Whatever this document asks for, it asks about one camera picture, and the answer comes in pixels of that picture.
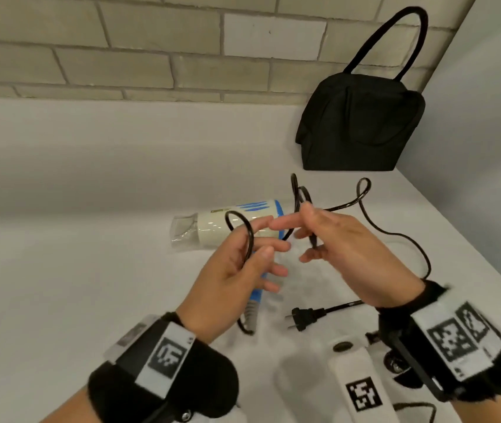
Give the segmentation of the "person's right hand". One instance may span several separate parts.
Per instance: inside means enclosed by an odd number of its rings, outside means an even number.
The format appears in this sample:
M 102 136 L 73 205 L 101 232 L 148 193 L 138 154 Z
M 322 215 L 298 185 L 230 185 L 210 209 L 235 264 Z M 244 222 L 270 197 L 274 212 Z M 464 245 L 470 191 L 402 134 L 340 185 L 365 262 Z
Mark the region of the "person's right hand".
M 328 262 L 364 303 L 375 308 L 399 307 L 423 293 L 422 279 L 358 219 L 318 209 L 323 211 L 321 230 L 303 228 L 300 211 L 269 223 L 272 230 L 295 229 L 296 239 L 316 235 L 322 241 L 299 257 L 301 263 Z

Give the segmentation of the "person's left hand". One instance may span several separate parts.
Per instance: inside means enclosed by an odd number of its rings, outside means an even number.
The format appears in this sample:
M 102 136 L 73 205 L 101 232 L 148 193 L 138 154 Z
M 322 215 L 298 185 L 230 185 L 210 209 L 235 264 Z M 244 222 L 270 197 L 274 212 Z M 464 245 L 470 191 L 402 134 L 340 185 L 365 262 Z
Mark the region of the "person's left hand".
M 251 293 L 261 289 L 262 281 L 270 281 L 261 277 L 259 282 L 247 282 L 247 260 L 240 270 L 235 267 L 234 256 L 228 252 L 234 251 L 236 245 L 242 250 L 246 248 L 245 232 L 239 228 L 231 232 L 205 263 L 190 292 L 176 309 L 184 327 L 204 343 L 211 344 L 232 327 L 244 313 Z M 275 264 L 270 274 L 287 277 L 288 269 Z

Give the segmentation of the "person's left forearm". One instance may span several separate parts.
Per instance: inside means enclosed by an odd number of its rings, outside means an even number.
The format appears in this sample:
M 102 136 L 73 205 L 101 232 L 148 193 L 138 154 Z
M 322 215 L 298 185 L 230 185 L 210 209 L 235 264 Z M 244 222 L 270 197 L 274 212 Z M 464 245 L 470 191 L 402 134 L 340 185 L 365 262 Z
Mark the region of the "person's left forearm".
M 39 423 L 101 423 L 84 386 Z

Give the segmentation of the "white and blue hair dryer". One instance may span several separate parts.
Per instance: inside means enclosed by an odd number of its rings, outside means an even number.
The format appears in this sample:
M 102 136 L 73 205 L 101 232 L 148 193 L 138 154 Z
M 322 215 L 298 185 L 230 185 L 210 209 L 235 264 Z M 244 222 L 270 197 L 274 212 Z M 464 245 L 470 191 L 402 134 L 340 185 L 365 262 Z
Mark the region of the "white and blue hair dryer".
M 235 246 L 234 251 L 229 251 L 230 256 L 234 256 L 234 264 L 237 269 L 241 269 L 248 259 L 249 233 L 243 218 L 247 220 L 252 227 L 252 221 L 257 218 L 268 216 L 275 218 L 284 215 L 282 204 L 277 199 L 268 199 L 249 204 L 240 204 L 224 207 L 214 210 L 203 210 L 193 215 L 175 216 L 170 227 L 170 244 L 172 251 L 195 251 L 211 250 L 218 248 L 233 229 L 244 229 L 244 245 L 242 250 Z M 272 237 L 282 240 L 288 230 L 271 230 L 268 227 L 257 229 L 251 228 L 254 239 L 260 237 Z M 262 290 L 255 289 L 250 297 L 248 305 L 260 305 L 262 299 Z

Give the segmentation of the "black fabric handbag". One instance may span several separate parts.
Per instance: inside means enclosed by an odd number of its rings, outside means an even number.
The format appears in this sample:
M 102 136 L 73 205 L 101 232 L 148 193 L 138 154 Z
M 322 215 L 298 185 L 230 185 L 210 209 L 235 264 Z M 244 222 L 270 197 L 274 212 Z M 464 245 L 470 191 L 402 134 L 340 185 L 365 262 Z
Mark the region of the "black fabric handbag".
M 416 14 L 416 46 L 394 78 L 354 74 L 375 44 L 404 17 Z M 392 171 L 425 111 L 418 91 L 402 78 L 421 52 L 429 16 L 421 6 L 408 6 L 381 25 L 345 69 L 324 79 L 311 95 L 299 121 L 296 144 L 304 170 Z

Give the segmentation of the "black wrist band with marker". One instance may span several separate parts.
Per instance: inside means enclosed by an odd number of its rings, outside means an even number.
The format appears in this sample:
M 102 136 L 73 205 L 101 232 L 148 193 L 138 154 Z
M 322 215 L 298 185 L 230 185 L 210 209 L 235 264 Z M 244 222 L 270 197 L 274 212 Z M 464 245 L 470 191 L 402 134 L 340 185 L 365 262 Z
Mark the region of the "black wrist band with marker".
M 394 381 L 441 402 L 501 396 L 501 332 L 469 301 L 433 281 L 401 306 L 377 307 L 379 335 L 406 366 Z
M 101 423 L 218 419 L 238 402 L 233 363 L 184 327 L 176 313 L 148 315 L 110 346 L 87 383 Z

